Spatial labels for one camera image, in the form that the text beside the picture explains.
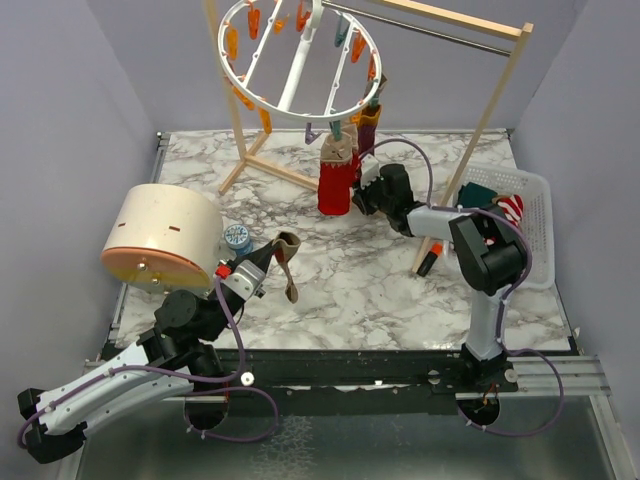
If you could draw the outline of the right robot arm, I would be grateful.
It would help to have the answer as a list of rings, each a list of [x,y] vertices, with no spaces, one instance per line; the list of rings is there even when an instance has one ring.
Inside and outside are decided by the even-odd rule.
[[[470,328],[461,347],[461,383],[481,391],[506,363],[503,321],[509,297],[531,270],[531,252],[500,207],[439,207],[414,198],[408,172],[398,163],[362,161],[353,203],[361,213],[383,214],[406,237],[451,242],[472,289]]]

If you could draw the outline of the beige argyle sock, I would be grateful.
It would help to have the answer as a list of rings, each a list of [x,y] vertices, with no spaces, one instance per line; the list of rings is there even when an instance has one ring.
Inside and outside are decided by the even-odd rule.
[[[291,232],[282,231],[272,241],[272,245],[275,247],[274,256],[276,261],[287,279],[285,295],[290,303],[295,304],[299,299],[299,293],[293,280],[289,263],[297,254],[301,240]]]

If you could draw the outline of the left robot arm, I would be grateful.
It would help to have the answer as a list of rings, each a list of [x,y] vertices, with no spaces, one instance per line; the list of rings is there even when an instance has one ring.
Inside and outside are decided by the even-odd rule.
[[[99,426],[149,402],[251,389],[235,316],[261,295],[271,261],[284,260],[286,248],[285,237],[277,236],[221,263],[208,296],[189,290],[168,294],[153,327],[111,360],[64,386],[21,392],[17,400],[25,422],[18,446],[38,463],[52,463],[80,449]],[[231,371],[223,369],[212,346],[226,329],[237,339],[238,365]]]

